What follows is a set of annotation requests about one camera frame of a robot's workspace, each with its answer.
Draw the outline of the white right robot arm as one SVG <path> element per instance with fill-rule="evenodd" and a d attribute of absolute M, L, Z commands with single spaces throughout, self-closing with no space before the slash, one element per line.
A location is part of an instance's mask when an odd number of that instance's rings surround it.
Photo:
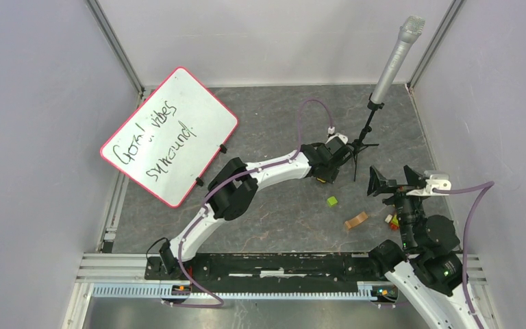
<path fill-rule="evenodd" d="M 386 240 L 368 253 L 369 273 L 394 284 L 430 328 L 487 328 L 472 296 L 466 252 L 457 252 L 464 239 L 452 220 L 423 208 L 424 199 L 456 192 L 449 175 L 403 170 L 405 184 L 369 169 L 367 194 L 388 195 L 383 204 L 394 207 L 401 235 L 400 245 Z"/>

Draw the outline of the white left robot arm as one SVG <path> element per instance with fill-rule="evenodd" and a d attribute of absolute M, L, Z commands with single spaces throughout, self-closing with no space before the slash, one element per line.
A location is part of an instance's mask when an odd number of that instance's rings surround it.
<path fill-rule="evenodd" d="M 182 278 L 203 243 L 225 222 L 246 213 L 257 192 L 267 187 L 303 178 L 332 183 L 340 167 L 355 157 L 341 135 L 325 143 L 301 145 L 278 158 L 244 162 L 232 158 L 208 185 L 208 193 L 191 222 L 159 251 L 162 271 L 171 279 Z"/>

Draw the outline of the pink framed whiteboard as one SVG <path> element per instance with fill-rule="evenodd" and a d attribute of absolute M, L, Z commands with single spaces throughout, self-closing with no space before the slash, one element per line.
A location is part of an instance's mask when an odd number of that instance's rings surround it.
<path fill-rule="evenodd" d="M 180 66 L 105 142 L 100 155 L 177 208 L 238 124 L 238 117 Z"/>

